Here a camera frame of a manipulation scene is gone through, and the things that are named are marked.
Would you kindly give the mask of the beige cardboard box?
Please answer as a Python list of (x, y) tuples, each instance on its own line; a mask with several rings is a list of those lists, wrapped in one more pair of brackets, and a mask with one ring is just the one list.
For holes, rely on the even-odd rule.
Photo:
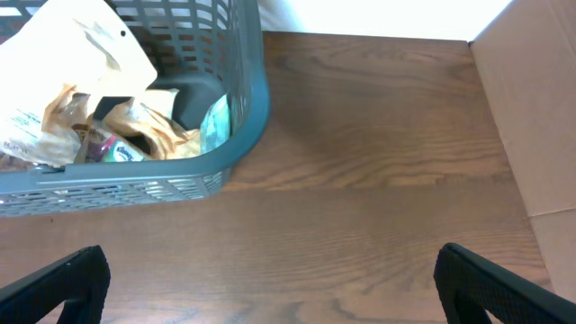
[(472, 53), (554, 291), (575, 299), (575, 0), (511, 2)]

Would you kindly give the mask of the teal wet wipes packet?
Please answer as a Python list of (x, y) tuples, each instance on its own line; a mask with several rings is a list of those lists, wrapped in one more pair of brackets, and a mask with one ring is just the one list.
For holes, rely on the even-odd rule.
[(207, 111), (200, 125), (201, 153), (221, 146), (230, 137), (231, 118), (228, 97), (223, 95)]

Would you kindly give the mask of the dark grey plastic basket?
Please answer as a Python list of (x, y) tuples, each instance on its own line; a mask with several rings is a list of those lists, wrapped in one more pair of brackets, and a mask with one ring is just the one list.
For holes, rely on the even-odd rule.
[(258, 143), (270, 113), (256, 0), (114, 1), (157, 70), (155, 87), (177, 90), (174, 119), (198, 128), (226, 98), (230, 135), (188, 159), (35, 166), (1, 176), (5, 217), (206, 198)]

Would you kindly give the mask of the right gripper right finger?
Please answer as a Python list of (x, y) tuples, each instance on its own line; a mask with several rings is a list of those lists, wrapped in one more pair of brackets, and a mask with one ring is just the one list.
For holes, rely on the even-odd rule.
[(439, 250), (434, 280), (449, 324), (575, 321), (573, 302), (455, 243)]

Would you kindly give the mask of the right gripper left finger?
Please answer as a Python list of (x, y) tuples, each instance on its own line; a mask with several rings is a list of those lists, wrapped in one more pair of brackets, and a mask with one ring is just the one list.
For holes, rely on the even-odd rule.
[(1, 289), (3, 323), (36, 323), (60, 304), (58, 324), (98, 323), (111, 281), (101, 247), (77, 252)]

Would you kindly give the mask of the beige paper pouch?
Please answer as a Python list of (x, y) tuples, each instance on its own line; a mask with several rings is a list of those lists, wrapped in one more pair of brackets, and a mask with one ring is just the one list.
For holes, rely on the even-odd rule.
[(200, 131), (172, 119), (179, 90), (150, 89), (115, 105), (103, 125), (124, 138), (143, 136), (153, 159), (194, 158), (201, 154)]
[(54, 167), (74, 161), (105, 97), (133, 97), (157, 71), (104, 0), (49, 0), (1, 46), (1, 150)]

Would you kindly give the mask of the colourful Kleenex tissue multipack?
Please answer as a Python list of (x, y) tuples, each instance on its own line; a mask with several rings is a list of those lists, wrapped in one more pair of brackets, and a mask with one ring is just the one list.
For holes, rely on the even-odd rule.
[(147, 156), (116, 135), (93, 132), (88, 135), (86, 160), (89, 162), (140, 162)]

